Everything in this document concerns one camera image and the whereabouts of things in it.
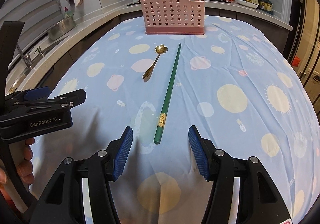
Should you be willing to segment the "person's left hand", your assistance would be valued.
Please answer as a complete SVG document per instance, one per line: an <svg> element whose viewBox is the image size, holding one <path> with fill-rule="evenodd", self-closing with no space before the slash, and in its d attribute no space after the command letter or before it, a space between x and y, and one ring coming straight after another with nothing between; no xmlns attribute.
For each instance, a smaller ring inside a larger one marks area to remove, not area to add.
<svg viewBox="0 0 320 224"><path fill-rule="evenodd" d="M24 160L16 167L17 173L21 177L22 182L27 184L28 186L33 184L35 180L33 175L33 164L31 163L31 159L33 158L33 152L30 148L30 146L34 143L35 138L29 138L25 140L25 145L23 148ZM8 177L2 168L0 175L1 193L7 201L7 203L13 204L10 195L4 189L4 185L8 182Z"/></svg>

